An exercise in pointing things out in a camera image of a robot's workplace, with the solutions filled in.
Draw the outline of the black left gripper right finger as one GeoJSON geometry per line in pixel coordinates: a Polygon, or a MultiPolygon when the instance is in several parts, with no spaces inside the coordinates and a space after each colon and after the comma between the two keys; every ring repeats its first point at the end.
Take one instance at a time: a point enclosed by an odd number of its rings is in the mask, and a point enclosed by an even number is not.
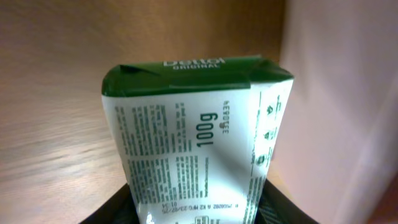
{"type": "Polygon", "coordinates": [[[255,224],[318,224],[298,208],[275,185],[266,180],[255,224]]]}

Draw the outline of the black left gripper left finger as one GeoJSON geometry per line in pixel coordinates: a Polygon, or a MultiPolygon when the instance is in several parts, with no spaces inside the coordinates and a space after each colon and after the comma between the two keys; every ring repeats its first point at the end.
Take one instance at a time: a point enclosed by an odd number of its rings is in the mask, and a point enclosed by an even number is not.
{"type": "Polygon", "coordinates": [[[123,185],[108,201],[80,224],[139,224],[129,185],[123,185]]]}

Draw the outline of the green white Dettol soap box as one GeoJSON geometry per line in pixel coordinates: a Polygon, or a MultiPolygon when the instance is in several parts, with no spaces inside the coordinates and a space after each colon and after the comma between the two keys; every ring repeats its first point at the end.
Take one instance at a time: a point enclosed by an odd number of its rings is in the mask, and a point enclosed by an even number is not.
{"type": "Polygon", "coordinates": [[[294,82],[265,58],[117,65],[104,112],[140,223],[254,223],[294,82]]]}

